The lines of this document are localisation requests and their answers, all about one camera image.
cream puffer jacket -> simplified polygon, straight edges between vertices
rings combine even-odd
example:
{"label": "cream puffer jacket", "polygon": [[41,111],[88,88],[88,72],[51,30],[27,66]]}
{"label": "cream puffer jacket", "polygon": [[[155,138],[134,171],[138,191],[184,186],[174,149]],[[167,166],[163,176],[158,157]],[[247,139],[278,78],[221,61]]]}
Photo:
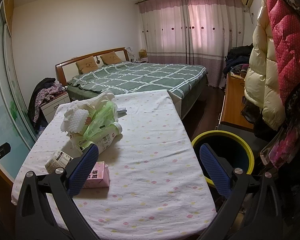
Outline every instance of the cream puffer jacket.
{"label": "cream puffer jacket", "polygon": [[285,111],[280,99],[277,60],[266,0],[261,0],[252,40],[254,48],[245,78],[244,95],[260,107],[265,123],[277,130],[285,120]]}

headboard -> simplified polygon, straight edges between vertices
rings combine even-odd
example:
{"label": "headboard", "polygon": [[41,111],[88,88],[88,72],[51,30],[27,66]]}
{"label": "headboard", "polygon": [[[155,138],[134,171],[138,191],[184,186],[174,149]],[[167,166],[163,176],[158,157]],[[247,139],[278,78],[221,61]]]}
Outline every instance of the headboard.
{"label": "headboard", "polygon": [[[87,54],[81,57],[76,57],[56,65],[56,71],[57,71],[59,82],[63,86],[66,86],[68,80],[70,80],[74,76],[79,75],[79,70],[75,64],[77,61],[91,56],[95,58],[97,56],[101,56],[103,54],[107,54],[112,51],[116,52],[116,54],[120,59],[129,61],[129,56],[125,48],[108,49],[108,50]],[[98,66],[101,67],[103,65],[102,59],[100,57],[98,57],[98,59],[100,60],[100,64],[98,64]]]}

curtain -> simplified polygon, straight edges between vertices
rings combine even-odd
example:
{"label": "curtain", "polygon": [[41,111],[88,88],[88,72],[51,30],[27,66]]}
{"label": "curtain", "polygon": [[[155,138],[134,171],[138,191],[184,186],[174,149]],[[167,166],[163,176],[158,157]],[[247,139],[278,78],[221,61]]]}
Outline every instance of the curtain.
{"label": "curtain", "polygon": [[139,8],[149,62],[203,65],[209,85],[225,85],[225,56],[243,42],[241,0],[148,0]]}

white bottle cap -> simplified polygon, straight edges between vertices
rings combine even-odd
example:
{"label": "white bottle cap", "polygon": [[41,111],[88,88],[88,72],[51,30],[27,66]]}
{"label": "white bottle cap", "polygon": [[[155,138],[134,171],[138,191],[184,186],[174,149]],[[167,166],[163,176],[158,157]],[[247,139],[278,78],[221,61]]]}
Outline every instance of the white bottle cap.
{"label": "white bottle cap", "polygon": [[118,122],[113,122],[112,124],[115,125],[115,127],[119,130],[119,134],[122,133],[122,126]]}

tablecloth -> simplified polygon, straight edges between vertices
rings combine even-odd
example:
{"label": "tablecloth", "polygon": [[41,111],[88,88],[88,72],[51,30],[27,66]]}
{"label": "tablecloth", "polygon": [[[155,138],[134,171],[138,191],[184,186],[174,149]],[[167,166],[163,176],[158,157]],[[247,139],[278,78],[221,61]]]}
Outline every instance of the tablecloth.
{"label": "tablecloth", "polygon": [[[99,161],[109,165],[110,187],[82,189],[78,209],[101,239],[183,239],[200,233],[216,215],[215,205],[191,142],[166,90],[117,95],[126,107],[123,127]],[[59,149],[73,149],[60,131],[68,104],[54,119],[23,163],[12,189],[18,201],[26,172],[46,174],[45,163]],[[66,228],[48,194],[58,225]]]}

